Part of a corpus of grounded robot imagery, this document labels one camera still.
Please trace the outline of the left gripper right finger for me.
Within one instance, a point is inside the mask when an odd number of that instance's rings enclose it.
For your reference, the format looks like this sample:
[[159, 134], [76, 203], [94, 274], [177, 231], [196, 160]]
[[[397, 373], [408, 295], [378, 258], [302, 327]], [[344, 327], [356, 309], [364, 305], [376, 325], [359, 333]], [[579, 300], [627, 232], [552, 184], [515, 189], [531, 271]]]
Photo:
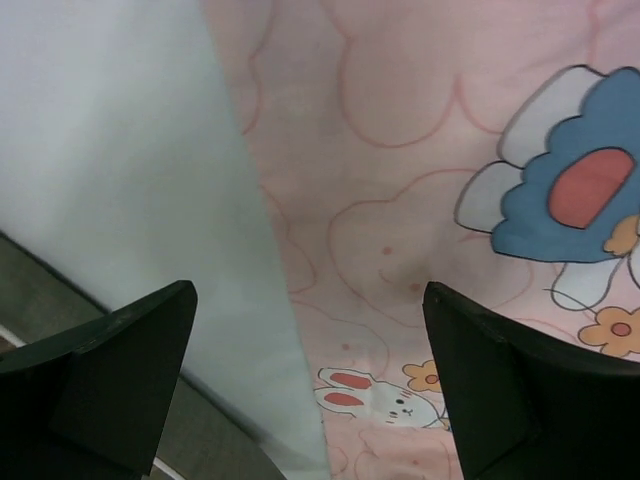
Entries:
[[423, 312], [466, 479], [636, 479], [639, 365], [498, 315], [439, 282]]

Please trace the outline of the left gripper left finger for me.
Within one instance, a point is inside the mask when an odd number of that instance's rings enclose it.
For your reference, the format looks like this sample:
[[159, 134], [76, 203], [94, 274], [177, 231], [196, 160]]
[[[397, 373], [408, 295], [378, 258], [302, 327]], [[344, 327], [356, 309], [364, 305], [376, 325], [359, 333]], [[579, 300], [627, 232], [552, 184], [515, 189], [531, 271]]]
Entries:
[[192, 282], [1, 356], [4, 479], [141, 479], [195, 319]]

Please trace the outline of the pink cartoon pillowcase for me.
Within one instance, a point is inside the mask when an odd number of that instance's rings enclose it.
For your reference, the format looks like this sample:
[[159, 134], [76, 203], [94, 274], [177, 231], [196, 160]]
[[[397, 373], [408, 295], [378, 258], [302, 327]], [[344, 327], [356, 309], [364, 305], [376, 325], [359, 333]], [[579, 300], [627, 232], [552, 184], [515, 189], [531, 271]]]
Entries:
[[639, 357], [635, 1], [209, 1], [332, 479], [458, 479], [427, 283]]

